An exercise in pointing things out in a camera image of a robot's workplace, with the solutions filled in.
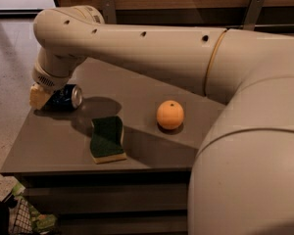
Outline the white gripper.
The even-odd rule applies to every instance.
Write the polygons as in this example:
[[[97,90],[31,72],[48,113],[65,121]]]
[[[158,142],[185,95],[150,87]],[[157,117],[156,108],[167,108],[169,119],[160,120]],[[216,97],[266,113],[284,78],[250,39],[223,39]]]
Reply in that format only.
[[[34,67],[32,78],[36,82],[30,87],[29,104],[41,110],[53,95],[52,91],[62,89],[69,79],[67,77],[56,77],[47,73],[42,67]]]

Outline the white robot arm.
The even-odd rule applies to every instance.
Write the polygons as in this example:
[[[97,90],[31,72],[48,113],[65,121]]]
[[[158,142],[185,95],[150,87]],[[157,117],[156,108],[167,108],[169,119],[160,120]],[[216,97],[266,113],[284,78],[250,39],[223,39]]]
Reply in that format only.
[[[294,37],[239,29],[107,24],[90,6],[34,19],[39,105],[93,58],[182,90],[186,128],[201,100],[222,112],[188,188],[189,235],[294,235]]]

